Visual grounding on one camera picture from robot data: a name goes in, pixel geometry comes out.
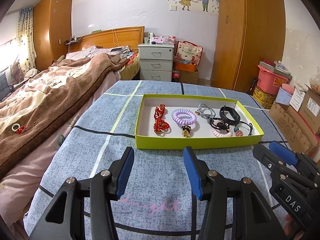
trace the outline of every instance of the white wall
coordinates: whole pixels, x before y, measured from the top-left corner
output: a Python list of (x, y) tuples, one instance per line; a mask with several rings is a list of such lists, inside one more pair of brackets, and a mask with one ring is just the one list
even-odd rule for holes
[(0, 22), (0, 45), (16, 37), (19, 12), (5, 16)]
[(72, 0), (73, 35), (129, 26), (145, 26), (146, 33), (172, 35), (203, 46), (199, 78), (211, 78), (217, 13), (170, 11), (168, 0)]
[(293, 82), (309, 84), (320, 66), (320, 30), (301, 0), (284, 0), (286, 35), (282, 62)]

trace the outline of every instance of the teddy bear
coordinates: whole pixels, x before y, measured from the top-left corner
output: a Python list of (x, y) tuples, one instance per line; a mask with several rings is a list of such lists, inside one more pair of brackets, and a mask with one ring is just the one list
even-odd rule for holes
[(20, 67), (20, 63), (16, 62), (11, 67), (12, 84), (16, 85), (24, 80), (24, 73)]

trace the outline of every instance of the red bracelet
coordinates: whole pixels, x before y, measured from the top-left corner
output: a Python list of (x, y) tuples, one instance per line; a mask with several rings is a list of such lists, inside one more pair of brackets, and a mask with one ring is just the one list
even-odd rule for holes
[(162, 130), (166, 130), (170, 127), (170, 125), (162, 119), (164, 115), (164, 111), (165, 111), (164, 104), (161, 104), (160, 107), (156, 107), (155, 109), (155, 114), (154, 114), (155, 124), (153, 125), (153, 130), (155, 131), (155, 133), (163, 133)]

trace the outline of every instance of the yellow dress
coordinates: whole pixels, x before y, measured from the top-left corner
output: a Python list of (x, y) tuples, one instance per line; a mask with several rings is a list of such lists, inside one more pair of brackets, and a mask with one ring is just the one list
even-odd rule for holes
[(182, 0), (182, 1), (179, 1), (179, 3), (182, 4), (183, 6), (190, 6), (191, 5), (190, 0)]

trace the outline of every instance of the polka dot curtain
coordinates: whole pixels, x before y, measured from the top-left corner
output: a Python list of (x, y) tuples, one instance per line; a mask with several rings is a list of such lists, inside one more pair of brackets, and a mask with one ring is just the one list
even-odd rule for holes
[(17, 42), (20, 46), (19, 62), (24, 73), (36, 68), (36, 51), (33, 44), (33, 7), (20, 10), (17, 25)]

